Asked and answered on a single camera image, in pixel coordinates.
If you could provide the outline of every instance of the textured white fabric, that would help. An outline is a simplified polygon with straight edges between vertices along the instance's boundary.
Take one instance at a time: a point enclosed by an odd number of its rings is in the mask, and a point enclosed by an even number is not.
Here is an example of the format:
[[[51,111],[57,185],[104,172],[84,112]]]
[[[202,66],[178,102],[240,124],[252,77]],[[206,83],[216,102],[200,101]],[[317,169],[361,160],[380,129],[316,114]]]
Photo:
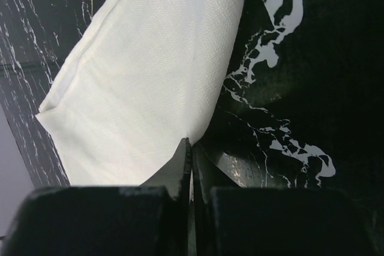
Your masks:
[[[138,185],[211,120],[244,0],[107,0],[37,119],[72,185]]]

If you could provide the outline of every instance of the fabric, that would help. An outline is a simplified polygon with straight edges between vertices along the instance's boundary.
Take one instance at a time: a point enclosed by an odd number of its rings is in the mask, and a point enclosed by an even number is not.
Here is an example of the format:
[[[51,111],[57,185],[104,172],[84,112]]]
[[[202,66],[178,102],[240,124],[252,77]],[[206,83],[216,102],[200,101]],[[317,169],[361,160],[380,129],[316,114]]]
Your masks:
[[[37,119],[72,185],[138,185],[207,129],[244,0],[107,0]]]

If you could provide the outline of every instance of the black marble surface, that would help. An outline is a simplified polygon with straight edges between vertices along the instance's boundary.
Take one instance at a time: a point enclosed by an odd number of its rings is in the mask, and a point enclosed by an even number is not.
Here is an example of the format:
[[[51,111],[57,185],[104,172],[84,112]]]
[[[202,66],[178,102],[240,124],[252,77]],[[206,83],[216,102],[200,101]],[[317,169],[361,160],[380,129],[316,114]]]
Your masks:
[[[36,187],[68,185],[34,115],[104,1],[0,0],[0,103]],[[245,0],[202,139],[242,186],[343,191],[382,252],[383,8],[384,0]]]

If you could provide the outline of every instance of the folded cloth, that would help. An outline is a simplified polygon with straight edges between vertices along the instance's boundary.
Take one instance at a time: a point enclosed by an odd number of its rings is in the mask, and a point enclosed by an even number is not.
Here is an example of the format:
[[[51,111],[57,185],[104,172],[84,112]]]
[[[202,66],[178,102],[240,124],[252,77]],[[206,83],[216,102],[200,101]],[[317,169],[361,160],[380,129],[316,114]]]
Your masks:
[[[107,0],[37,119],[72,185],[139,185],[211,120],[244,0]]]

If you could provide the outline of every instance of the gray wall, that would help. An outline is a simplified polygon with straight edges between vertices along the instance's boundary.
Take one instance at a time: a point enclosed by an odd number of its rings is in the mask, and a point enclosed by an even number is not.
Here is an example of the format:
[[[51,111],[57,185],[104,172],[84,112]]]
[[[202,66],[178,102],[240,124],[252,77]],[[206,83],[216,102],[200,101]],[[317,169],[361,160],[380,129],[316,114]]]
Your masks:
[[[26,195],[34,189],[0,106],[0,236]]]

